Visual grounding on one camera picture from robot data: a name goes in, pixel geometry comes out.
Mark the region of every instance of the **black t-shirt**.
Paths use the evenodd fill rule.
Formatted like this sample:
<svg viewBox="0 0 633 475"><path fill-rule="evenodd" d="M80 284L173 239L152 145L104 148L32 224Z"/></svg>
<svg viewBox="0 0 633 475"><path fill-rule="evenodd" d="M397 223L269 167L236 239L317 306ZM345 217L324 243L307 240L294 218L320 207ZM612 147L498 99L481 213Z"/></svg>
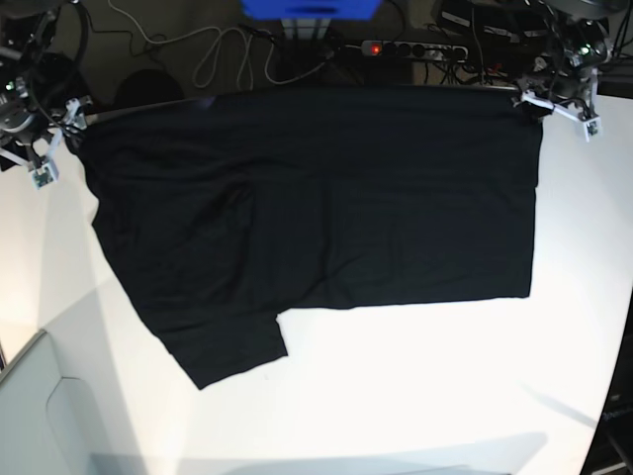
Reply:
<svg viewBox="0 0 633 475"><path fill-rule="evenodd" d="M291 308L527 297L541 138L498 91L279 88L94 126L80 157L106 258L204 388L286 355Z"/></svg>

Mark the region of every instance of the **power strip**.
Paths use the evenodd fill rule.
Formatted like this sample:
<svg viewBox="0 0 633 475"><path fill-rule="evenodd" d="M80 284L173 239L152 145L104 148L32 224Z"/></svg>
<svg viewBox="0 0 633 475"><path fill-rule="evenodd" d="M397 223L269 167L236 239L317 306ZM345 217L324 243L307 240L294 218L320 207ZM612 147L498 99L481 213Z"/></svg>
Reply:
<svg viewBox="0 0 633 475"><path fill-rule="evenodd" d="M466 62L468 49L436 43L381 42L365 40L360 49L365 56L397 57L438 62Z"/></svg>

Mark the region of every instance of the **white table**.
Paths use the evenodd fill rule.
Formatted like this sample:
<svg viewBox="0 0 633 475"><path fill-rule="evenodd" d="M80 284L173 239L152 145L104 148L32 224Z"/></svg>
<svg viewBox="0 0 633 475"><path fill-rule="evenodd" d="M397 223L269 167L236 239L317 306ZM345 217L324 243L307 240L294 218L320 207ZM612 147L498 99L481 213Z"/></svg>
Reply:
<svg viewBox="0 0 633 475"><path fill-rule="evenodd" d="M61 153L39 193L0 175L0 322L51 333L102 414L98 459L124 473L576 475L633 286L633 102L598 111L591 144L546 120L527 300L291 311L290 357L199 392L138 320Z"/></svg>

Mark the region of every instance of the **wire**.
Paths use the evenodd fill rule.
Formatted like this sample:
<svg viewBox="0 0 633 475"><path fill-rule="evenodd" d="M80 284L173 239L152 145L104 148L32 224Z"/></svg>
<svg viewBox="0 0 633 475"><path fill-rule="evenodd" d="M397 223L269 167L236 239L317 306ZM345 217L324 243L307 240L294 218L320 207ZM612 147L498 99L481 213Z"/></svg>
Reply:
<svg viewBox="0 0 633 475"><path fill-rule="evenodd" d="M64 91L66 87L70 84L70 81L75 77L77 72L79 71L79 65L83 61L83 58L86 54L86 50L88 48L88 36L89 36L89 24L88 24L88 16L86 7L81 3L74 3L75 11L77 12L77 16L79 18L80 24L80 39L79 39L79 47L77 48L77 53L75 54L75 58L72 60L72 64L68 72L66 73L66 77L64 77L61 81L59 81L55 86L53 86L44 96L42 103L46 106L55 96Z"/></svg>
<svg viewBox="0 0 633 475"><path fill-rule="evenodd" d="M165 64L156 56L156 54L162 49L162 47L151 45L148 42L143 42L142 50L140 52L135 52L133 48L135 34L132 31L130 30L99 30L95 28L94 22L92 20L92 16L90 15L90 12L87 9L86 9L86 15L88 17L88 26L90 28L90 31L93 34L95 35L127 35L129 37L128 53L130 54L130 57L141 57L141 56L146 55L147 57L149 57L149 59L152 62L160 66L160 68L163 71L167 70L167 67L165 66ZM159 37L167 38L161 33L152 35L152 39L159 38Z"/></svg>
<svg viewBox="0 0 633 475"><path fill-rule="evenodd" d="M239 66L239 71L237 73L237 78L235 79L235 85L237 87L238 90L241 90L241 82L242 82L242 75L244 72L244 69L248 69L248 73L250 76L250 81L249 81L249 89L252 90L254 88L254 74L253 74L253 68L252 68L252 63L250 61L250 48L252 45L252 39L254 37L253 33L249 32L249 35L247 35L241 28L236 28L236 27L232 27L232 28L227 28L225 30L222 30L221 28L215 27L215 26L208 26L208 27L203 27L203 28L199 28L197 30L194 30L190 33L186 33L184 35L181 35L179 37L176 38L172 38L172 39L165 39L165 40L153 40L150 36L147 35L147 33L145 32L145 30L143 29L143 27L140 25L140 23L138 22L138 20L129 12L123 10L122 8L116 6L115 4L112 3L112 0L108 0L108 6L114 10L115 12L125 16L126 18L128 18L132 23L135 24L136 28L138 29L138 31L140 32L140 34L143 36L143 38L145 39L145 41L147 43L149 43L150 45L156 45L156 46L164 46L164 45L173 45L174 43L178 43L178 42L182 42L183 40L187 40L189 38L195 37L197 35L200 35L201 33L205 33L205 32L212 32L212 33L216 33L218 36L216 37L216 39L214 40L214 42L211 44L211 46L209 47L209 49L207 50L207 52L205 53L205 55L202 57L202 59L200 60L200 62L198 62L198 64L196 65L194 72L192 74L191 77L191 82L193 83L193 85L199 89L204 89L206 87L208 87L215 79L216 77L216 72L218 70L218 58L220 57L220 50L222 48L222 40L223 38L229 34L229 33L238 33L240 35L240 37L242 38L243 42L244 42L244 57L241 61L241 64ZM272 36L272 34L267 31L267 30L256 30L257 32L261 33L261 34L268 34L269 36ZM303 74L300 74L299 76L293 78L293 79L288 79L285 81L277 81L275 79L273 79L270 76L270 73L268 72L268 66L270 63L270 59L272 57L274 48L277 46L274 42L271 42L272 45L270 47L270 51L268 52L268 58L266 59L266 64L264 66L264 73L266 75L266 78L275 85L284 85L284 84L290 84L292 82L296 82L299 81L311 74L314 74L315 72L319 71L322 67L325 66L326 61L322 62L321 64L317 65L316 67L314 67L313 69L311 69L308 72L305 72ZM200 80L200 73L202 68L206 65L207 61L211 59L212 63L211 63L211 71L209 73L209 76L206 79Z"/></svg>
<svg viewBox="0 0 633 475"><path fill-rule="evenodd" d="M406 32L407 32L407 16L405 15L405 11L403 10L403 7L401 7L400 5L398 5L398 3L396 3L395 0L385 0L387 3L393 5L393 7L396 9L396 11L398 12L398 16L400 17L400 22L401 22L401 30L400 32L394 37L394 39L392 40L392 42L396 42L397 40L399 40Z"/></svg>
<svg viewBox="0 0 633 475"><path fill-rule="evenodd" d="M277 81L276 79L273 79L272 77L270 77L270 73L268 72L268 65L270 64L270 59L273 57L274 50L275 49L272 47L270 48L270 51L268 52L268 57L266 58L266 64L264 65L264 73L266 74L266 79L268 79L272 84L275 84L276 86L284 86L286 84L292 84L293 82L300 81L301 79L308 77L311 74L314 74L315 72L319 71L321 68L323 68L327 64L327 60L326 60L320 64L317 64L308 72L304 72L303 74L300 74L297 77L293 77L292 79L286 79L284 81Z"/></svg>
<svg viewBox="0 0 633 475"><path fill-rule="evenodd" d="M479 70L479 78L481 83L484 83L484 52L482 51L482 45L479 43L479 38L477 38L477 30L475 29L475 7L471 8L471 28L473 30L473 38L475 39L475 43L477 44L477 50L479 51L479 60L482 68Z"/></svg>

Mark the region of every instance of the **blue container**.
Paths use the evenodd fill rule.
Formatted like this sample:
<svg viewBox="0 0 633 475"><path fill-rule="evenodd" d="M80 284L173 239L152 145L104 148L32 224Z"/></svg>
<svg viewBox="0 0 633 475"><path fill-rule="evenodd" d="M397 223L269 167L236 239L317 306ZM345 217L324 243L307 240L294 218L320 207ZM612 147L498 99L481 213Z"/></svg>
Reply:
<svg viewBox="0 0 633 475"><path fill-rule="evenodd" d="M335 18L369 20L381 0L242 0L244 13L256 20Z"/></svg>

